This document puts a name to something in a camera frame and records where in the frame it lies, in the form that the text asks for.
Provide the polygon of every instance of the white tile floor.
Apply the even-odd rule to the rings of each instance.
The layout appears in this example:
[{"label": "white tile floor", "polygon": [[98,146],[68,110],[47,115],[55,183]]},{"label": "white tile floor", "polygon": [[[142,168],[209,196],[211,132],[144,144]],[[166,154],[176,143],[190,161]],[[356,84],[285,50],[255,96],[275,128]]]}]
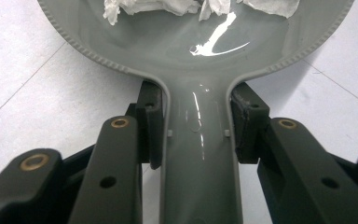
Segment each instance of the white tile floor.
[{"label": "white tile floor", "polygon": [[[248,82],[272,117],[303,122],[325,148],[358,158],[358,1],[305,60]],[[135,102],[141,79],[85,58],[57,34],[36,1],[0,1],[0,171],[22,152],[92,145],[104,120]],[[270,223],[255,167],[241,166],[245,223]],[[145,223],[157,223],[159,173],[145,169]]]}]

